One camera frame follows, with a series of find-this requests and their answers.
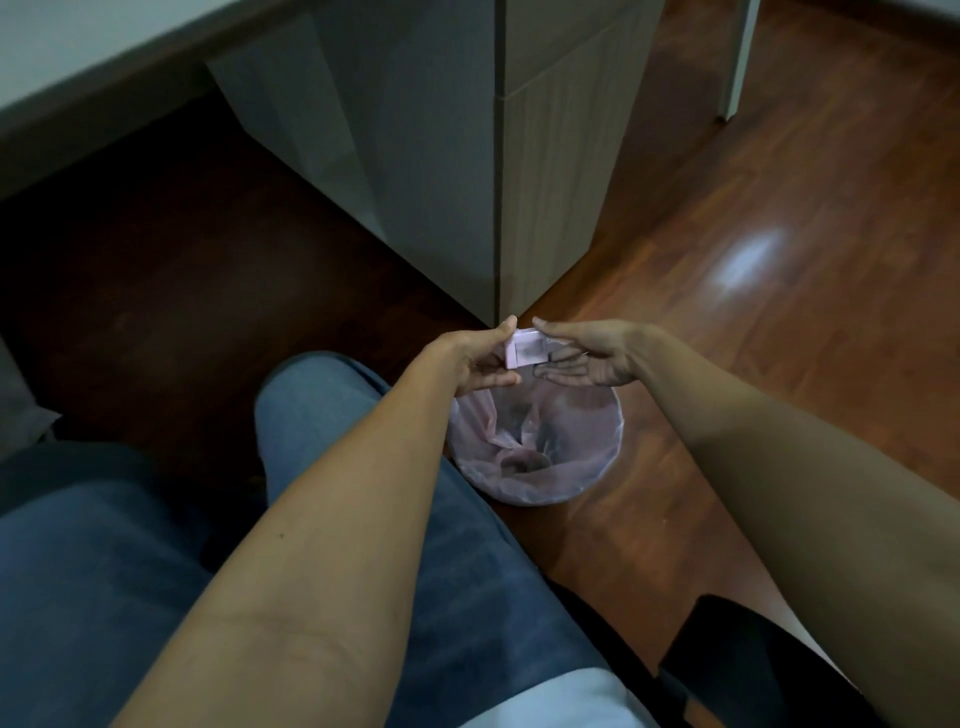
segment pink plastic bag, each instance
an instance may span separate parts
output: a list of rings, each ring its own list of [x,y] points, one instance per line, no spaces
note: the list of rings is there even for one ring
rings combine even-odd
[[[620,452],[623,413],[611,387],[560,387],[523,372],[515,387],[453,401],[446,441],[460,472],[513,505],[547,505],[595,483]]]

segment pants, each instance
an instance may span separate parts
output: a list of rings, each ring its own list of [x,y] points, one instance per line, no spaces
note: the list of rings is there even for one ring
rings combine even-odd
[[[277,370],[254,411],[269,501],[387,389],[336,354]],[[10,725],[107,724],[212,578],[200,563],[209,526],[166,502],[152,473],[129,449],[77,443],[0,464],[0,494],[13,494],[0,518],[0,715]],[[388,725],[461,725],[545,680],[604,666],[443,460]]]

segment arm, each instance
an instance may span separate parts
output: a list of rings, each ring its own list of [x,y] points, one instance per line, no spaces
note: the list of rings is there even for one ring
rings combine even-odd
[[[454,394],[516,328],[445,334],[230,556],[118,725],[383,725]]]
[[[960,502],[656,327],[546,324],[535,375],[650,391],[804,626],[896,725],[960,724]]]

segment hand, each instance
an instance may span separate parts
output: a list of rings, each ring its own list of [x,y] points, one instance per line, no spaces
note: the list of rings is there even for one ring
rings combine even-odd
[[[609,319],[576,324],[548,324],[534,319],[547,336],[569,339],[569,345],[534,367],[534,376],[565,387],[619,387],[636,379],[630,345],[642,335],[640,324]]]
[[[497,328],[485,331],[451,331],[430,347],[450,357],[454,366],[457,391],[454,397],[491,387],[512,387],[520,383],[520,374],[504,369],[500,345],[514,335],[516,316],[508,316]]]

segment pink box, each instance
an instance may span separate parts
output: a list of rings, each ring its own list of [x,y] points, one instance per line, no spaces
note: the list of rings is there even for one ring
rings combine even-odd
[[[564,340],[551,339],[535,328],[519,328],[503,345],[504,364],[507,369],[542,364],[550,360],[551,352],[562,349],[565,345]]]

